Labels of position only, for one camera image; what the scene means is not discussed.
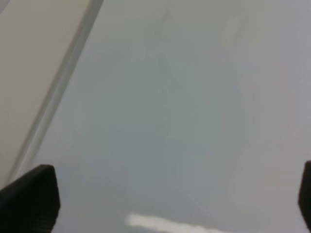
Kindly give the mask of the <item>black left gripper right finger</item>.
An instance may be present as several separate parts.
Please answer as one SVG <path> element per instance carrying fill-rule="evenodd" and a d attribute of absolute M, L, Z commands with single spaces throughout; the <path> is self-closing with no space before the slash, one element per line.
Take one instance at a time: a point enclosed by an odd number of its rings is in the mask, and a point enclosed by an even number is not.
<path fill-rule="evenodd" d="M 311 162 L 304 165 L 298 194 L 298 206 L 306 226 L 311 231 Z"/>

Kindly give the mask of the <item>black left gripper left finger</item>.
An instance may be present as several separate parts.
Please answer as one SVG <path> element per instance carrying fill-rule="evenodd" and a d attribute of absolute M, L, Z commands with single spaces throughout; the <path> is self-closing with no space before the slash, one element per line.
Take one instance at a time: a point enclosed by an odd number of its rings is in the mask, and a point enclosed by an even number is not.
<path fill-rule="evenodd" d="M 0 231 L 50 233 L 59 210 L 55 168 L 39 165 L 0 191 Z"/>

